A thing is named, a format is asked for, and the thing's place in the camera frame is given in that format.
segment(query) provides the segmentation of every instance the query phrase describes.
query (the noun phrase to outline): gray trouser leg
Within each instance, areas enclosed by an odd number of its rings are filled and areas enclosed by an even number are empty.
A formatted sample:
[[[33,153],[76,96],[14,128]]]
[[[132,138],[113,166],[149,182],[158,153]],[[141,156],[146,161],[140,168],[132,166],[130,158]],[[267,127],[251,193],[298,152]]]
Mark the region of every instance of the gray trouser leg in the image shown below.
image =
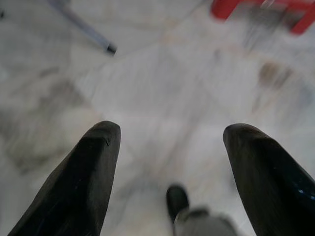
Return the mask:
[[[181,211],[174,222],[175,236],[236,236],[232,225],[211,216],[206,209]]]

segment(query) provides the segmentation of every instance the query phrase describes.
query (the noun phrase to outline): person's foot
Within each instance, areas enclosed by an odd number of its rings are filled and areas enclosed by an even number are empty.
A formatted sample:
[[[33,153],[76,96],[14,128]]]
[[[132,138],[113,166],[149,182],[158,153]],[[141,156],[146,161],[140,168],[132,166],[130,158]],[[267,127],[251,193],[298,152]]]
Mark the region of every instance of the person's foot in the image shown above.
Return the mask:
[[[186,191],[180,185],[171,185],[166,192],[166,203],[168,214],[174,223],[177,214],[189,207],[189,200]]]

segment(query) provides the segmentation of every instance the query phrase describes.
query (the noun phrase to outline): red object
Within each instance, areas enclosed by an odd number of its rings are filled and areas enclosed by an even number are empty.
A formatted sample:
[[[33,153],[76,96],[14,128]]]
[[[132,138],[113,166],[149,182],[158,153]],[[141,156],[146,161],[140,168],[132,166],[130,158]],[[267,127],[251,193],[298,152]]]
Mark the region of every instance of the red object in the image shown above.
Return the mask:
[[[265,0],[214,0],[211,6],[212,14],[226,20],[241,2],[253,2],[262,5]],[[304,11],[302,19],[291,29],[292,33],[302,34],[315,22],[315,1],[274,0],[274,4],[286,5],[287,11]]]

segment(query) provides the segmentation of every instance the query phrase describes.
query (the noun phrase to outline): black boot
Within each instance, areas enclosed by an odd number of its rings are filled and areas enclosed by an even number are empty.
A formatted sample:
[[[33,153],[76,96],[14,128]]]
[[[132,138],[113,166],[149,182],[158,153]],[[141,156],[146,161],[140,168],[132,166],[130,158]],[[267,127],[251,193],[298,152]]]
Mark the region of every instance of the black boot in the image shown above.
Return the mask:
[[[168,214],[174,223],[177,214],[185,208],[189,208],[188,196],[180,185],[171,185],[166,192]]]

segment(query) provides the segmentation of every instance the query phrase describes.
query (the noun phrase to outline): red chair leg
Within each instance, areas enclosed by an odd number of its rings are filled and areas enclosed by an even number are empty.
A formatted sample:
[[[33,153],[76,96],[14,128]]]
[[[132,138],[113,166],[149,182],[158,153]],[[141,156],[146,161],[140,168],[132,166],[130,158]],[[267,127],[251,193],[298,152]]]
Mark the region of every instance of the red chair leg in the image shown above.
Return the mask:
[[[214,0],[211,6],[212,14],[217,18],[226,20],[239,2],[239,0]]]
[[[311,24],[315,22],[315,3],[308,10],[302,19],[292,28],[291,32],[295,34],[303,34]]]

